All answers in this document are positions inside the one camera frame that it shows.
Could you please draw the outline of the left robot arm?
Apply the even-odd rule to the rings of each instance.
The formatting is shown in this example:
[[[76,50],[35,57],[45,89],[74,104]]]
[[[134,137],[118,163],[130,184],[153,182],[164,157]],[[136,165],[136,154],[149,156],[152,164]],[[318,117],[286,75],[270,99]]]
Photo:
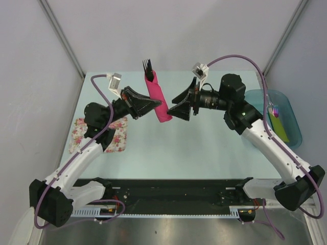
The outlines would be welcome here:
[[[100,178],[88,184],[75,187],[75,182],[88,166],[108,148],[115,134],[110,124],[127,115],[139,119],[156,107],[161,101],[139,94],[129,86],[121,97],[107,106],[91,102],[84,109],[86,133],[66,163],[57,168],[43,181],[34,180],[29,187],[30,206],[34,208],[34,225],[38,229],[41,218],[56,227],[63,226],[75,210],[99,201],[109,203],[113,198],[110,184]]]

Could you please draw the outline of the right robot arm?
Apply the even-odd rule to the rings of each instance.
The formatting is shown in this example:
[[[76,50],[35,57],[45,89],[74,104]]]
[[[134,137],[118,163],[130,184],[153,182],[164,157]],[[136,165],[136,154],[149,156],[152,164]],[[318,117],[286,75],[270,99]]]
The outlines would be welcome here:
[[[225,74],[219,90],[204,90],[194,78],[190,86],[172,100],[174,107],[168,114],[188,121],[199,109],[224,111],[227,126],[251,142],[268,159],[280,175],[280,179],[246,178],[237,186],[236,200],[247,205],[253,199],[277,200],[284,208],[295,211],[317,190],[325,171],[310,166],[300,159],[271,130],[264,125],[263,115],[245,101],[246,86],[241,77]]]

